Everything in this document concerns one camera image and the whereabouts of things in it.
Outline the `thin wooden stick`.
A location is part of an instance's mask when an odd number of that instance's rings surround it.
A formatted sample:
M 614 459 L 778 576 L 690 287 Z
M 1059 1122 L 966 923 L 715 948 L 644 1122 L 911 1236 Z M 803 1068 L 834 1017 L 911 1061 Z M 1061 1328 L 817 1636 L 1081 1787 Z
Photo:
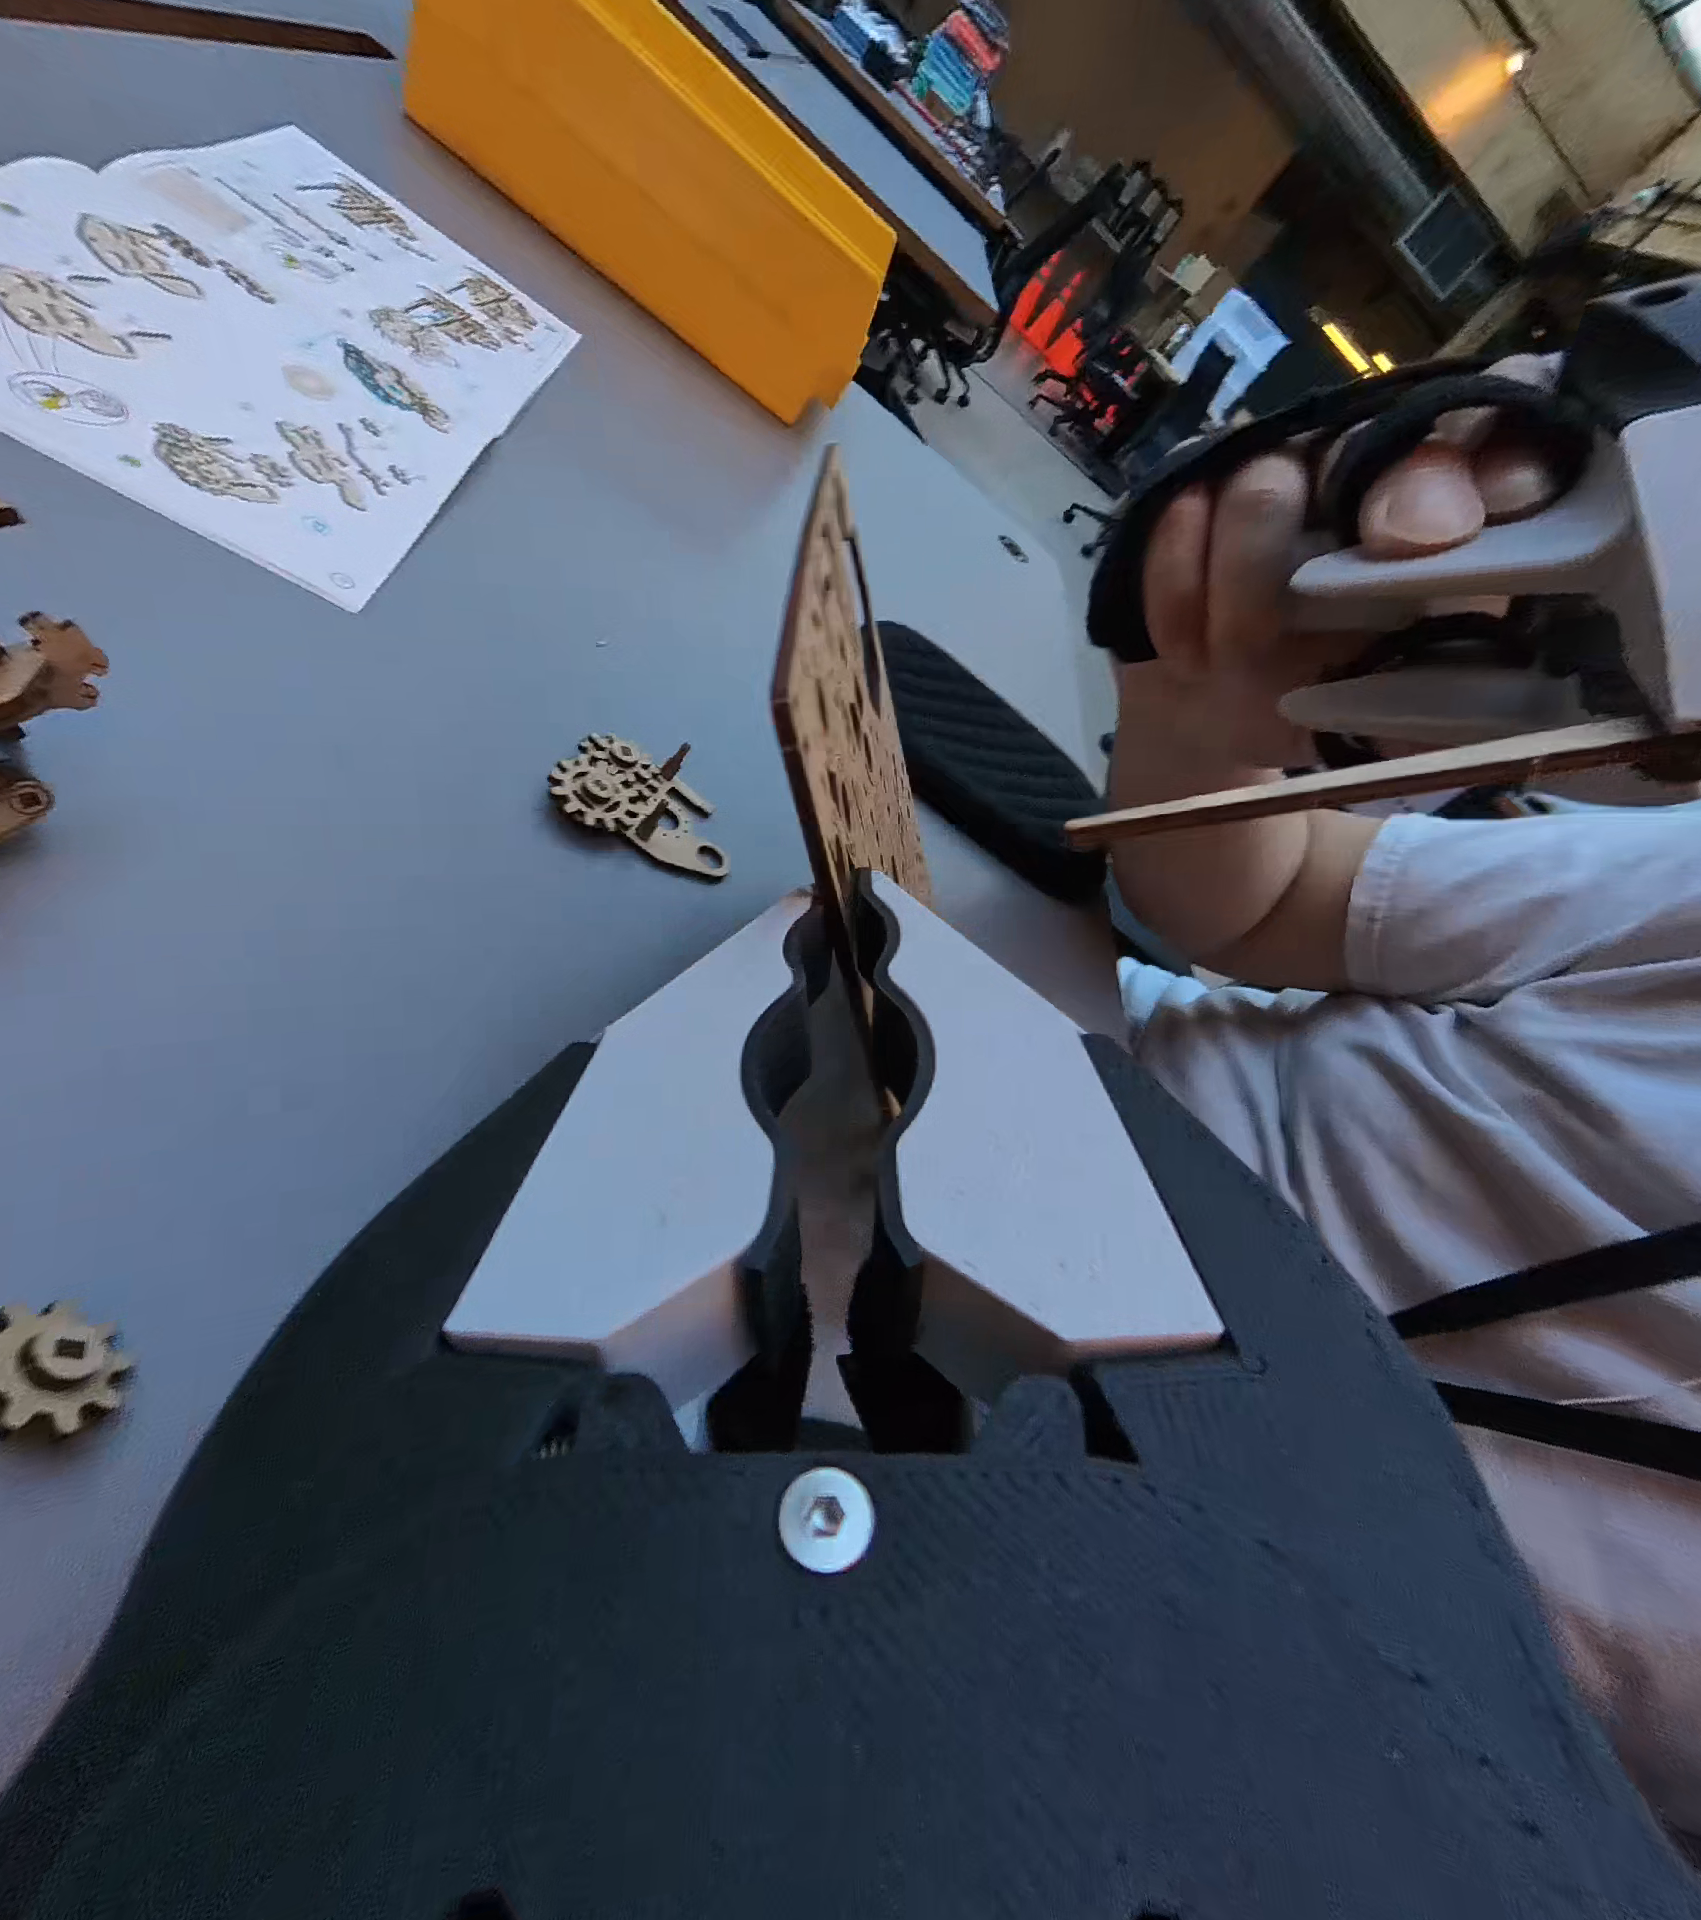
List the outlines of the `thin wooden stick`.
M 1223 828 L 1293 813 L 1415 799 L 1473 784 L 1552 784 L 1562 777 L 1636 769 L 1653 784 L 1701 784 L 1701 725 L 1655 729 L 1647 718 L 1608 718 L 1482 744 L 1398 753 L 1366 767 L 1237 784 L 1179 804 L 1121 805 L 1061 824 L 1067 845 L 1113 851 L 1175 828 Z

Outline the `yellow plastic bin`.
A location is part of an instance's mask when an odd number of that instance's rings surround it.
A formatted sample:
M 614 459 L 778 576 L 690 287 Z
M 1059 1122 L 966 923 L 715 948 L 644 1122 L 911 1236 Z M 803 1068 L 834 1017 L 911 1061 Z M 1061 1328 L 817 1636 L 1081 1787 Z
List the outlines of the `yellow plastic bin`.
M 784 423 L 854 385 L 894 226 L 674 9 L 420 0 L 402 104 Z

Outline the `person's white shirt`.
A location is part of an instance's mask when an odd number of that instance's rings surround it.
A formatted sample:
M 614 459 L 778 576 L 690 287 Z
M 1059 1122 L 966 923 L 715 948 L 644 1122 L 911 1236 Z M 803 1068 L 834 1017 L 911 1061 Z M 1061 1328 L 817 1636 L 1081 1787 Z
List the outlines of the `person's white shirt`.
M 1701 804 L 1390 815 L 1340 980 L 1121 961 L 1132 1055 L 1380 1313 L 1701 1225 Z M 1701 1867 L 1701 1483 L 1460 1440 L 1591 1714 Z

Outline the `silver ventilation duct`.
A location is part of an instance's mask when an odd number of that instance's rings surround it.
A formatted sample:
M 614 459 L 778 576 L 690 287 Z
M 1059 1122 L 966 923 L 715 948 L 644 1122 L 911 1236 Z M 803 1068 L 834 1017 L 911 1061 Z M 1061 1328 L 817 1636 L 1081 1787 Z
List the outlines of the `silver ventilation duct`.
M 1417 131 L 1398 90 L 1366 52 L 1335 4 L 1293 0 L 1185 0 L 1190 23 L 1285 114 L 1314 153 L 1388 232 L 1415 226 L 1443 188 L 1451 164 Z

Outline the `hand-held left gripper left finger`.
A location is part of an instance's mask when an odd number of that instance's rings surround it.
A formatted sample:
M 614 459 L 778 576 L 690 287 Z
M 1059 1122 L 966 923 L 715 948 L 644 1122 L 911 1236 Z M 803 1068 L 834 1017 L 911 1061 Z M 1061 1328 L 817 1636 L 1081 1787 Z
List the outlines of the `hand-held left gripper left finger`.
M 790 1450 L 817 1360 L 784 1125 L 810 1007 L 817 901 L 784 895 L 605 1022 L 444 1338 L 637 1372 L 708 1447 Z

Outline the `person's right hand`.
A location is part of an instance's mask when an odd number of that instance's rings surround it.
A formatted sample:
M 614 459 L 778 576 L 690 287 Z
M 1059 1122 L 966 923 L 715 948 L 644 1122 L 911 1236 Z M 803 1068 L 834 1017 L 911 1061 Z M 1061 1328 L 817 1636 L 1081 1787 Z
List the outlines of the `person's right hand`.
M 1121 664 L 1106 805 L 1182 804 L 1273 784 L 1314 764 L 1281 702 L 1366 650 L 1366 634 L 1312 634 L 1293 570 L 1326 551 L 1326 433 L 1296 433 L 1185 486 L 1153 528 L 1144 617 L 1153 662 Z M 1562 490 L 1531 428 L 1491 407 L 1449 412 L 1361 504 L 1361 553 L 1424 556 Z

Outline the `row of black office chairs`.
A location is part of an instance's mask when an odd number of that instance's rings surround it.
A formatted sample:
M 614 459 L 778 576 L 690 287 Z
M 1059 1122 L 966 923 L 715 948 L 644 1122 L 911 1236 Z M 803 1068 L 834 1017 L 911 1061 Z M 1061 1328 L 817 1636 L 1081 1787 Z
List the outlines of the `row of black office chairs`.
M 972 407 L 980 367 L 988 367 L 1005 343 L 1013 343 L 1008 313 L 1056 253 L 1097 238 L 1113 253 L 1148 253 L 1155 274 L 1159 257 L 1182 238 L 1182 226 L 1185 195 L 1179 195 L 1175 182 L 1148 164 L 1113 164 L 1086 188 L 1059 197 L 1041 226 L 1013 226 L 1005 244 L 988 249 L 988 313 L 980 317 L 962 313 L 957 297 L 943 293 L 922 265 L 898 262 L 876 303 L 859 385 L 905 423 L 916 423 L 911 412 L 925 398 Z M 1078 405 L 1061 398 L 1061 390 L 1073 390 L 1078 375 L 1041 385 L 1030 398 L 1056 398 L 1059 415 L 1067 415 Z

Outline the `wooden laser-cut parts sheet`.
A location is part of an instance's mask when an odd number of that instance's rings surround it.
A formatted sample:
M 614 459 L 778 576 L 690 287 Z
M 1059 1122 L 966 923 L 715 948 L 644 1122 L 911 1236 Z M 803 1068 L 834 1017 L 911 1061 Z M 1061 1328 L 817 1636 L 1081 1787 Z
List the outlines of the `wooden laser-cut parts sheet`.
M 844 987 L 887 1122 L 906 1096 L 887 1080 L 887 1017 L 859 948 L 859 872 L 933 903 L 916 799 L 894 723 L 859 528 L 838 443 L 823 447 L 793 553 L 772 671 L 772 723 L 810 854 L 834 970 Z

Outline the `wall air vent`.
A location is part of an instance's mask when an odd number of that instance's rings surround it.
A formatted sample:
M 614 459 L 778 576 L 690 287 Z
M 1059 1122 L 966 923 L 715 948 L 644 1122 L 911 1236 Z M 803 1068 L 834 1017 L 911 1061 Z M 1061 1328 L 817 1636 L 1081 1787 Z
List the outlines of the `wall air vent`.
M 1432 195 L 1390 249 L 1433 306 L 1480 306 L 1500 282 L 1500 234 L 1457 185 Z

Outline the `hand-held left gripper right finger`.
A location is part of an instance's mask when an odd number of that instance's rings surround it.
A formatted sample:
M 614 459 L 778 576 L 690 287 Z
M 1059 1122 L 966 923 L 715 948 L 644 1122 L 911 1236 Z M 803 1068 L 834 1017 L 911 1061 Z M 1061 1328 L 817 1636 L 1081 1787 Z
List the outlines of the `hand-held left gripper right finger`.
M 854 878 L 844 932 L 891 1103 L 838 1357 L 870 1450 L 962 1453 L 1018 1378 L 1216 1350 L 1101 1039 L 894 878 Z

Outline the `person's right forearm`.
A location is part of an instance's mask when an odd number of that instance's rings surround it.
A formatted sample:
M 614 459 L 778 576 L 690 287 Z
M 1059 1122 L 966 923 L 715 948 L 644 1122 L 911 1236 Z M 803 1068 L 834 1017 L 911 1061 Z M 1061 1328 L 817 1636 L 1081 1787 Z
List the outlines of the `person's right forearm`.
M 1248 987 L 1346 987 L 1353 889 L 1380 820 L 1293 813 L 1113 845 L 1127 907 L 1182 961 Z

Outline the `white instruction booklet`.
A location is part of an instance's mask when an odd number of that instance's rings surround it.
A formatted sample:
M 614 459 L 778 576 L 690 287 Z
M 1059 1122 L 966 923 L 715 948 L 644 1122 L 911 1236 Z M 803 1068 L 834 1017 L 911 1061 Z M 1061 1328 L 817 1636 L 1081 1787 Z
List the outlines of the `white instruction booklet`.
M 574 347 L 299 126 L 0 164 L 0 433 L 341 610 Z

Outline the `small wooden gear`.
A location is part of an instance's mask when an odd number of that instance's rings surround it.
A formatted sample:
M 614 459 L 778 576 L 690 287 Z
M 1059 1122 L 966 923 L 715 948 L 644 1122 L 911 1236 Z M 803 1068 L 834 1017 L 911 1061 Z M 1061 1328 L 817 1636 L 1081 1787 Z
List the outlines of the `small wooden gear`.
M 0 1436 L 69 1440 L 122 1401 L 135 1360 L 76 1301 L 0 1307 Z

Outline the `long grey table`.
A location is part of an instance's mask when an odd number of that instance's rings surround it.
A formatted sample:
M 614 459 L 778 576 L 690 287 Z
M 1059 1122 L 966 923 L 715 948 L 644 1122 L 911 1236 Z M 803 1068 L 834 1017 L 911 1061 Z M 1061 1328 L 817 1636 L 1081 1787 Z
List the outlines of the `long grey table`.
M 1013 234 L 1001 195 L 894 84 L 865 69 L 830 25 L 823 4 L 667 0 L 665 11 L 718 52 L 817 153 L 870 185 L 881 207 L 933 195 L 988 244 Z

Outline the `black wrist rest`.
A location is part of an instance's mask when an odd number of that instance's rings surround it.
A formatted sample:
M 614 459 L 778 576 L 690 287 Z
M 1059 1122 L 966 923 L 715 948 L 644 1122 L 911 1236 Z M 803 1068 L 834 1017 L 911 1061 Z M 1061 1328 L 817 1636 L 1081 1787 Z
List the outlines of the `black wrist rest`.
M 1101 851 L 1061 833 L 1101 805 L 1078 759 L 911 624 L 881 619 L 876 644 L 911 792 L 1041 895 L 1101 901 Z

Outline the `stack of colourful items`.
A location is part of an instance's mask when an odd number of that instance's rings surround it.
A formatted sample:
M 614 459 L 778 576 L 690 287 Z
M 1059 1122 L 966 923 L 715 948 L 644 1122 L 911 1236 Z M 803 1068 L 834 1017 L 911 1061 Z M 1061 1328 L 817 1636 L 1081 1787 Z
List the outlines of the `stack of colourful items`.
M 1008 52 L 1005 9 L 990 0 L 933 4 L 911 41 L 906 99 L 938 120 L 980 120 Z

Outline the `wooden gear assembly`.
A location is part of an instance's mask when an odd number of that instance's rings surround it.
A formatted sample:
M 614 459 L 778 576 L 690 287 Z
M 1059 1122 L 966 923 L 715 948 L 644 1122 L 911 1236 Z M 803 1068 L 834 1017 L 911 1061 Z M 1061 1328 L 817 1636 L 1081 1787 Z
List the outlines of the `wooden gear assembly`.
M 622 836 L 667 872 L 723 880 L 729 854 L 706 833 L 715 804 L 683 782 L 686 759 L 690 744 L 656 759 L 637 738 L 587 729 L 551 767 L 551 804 L 574 828 Z

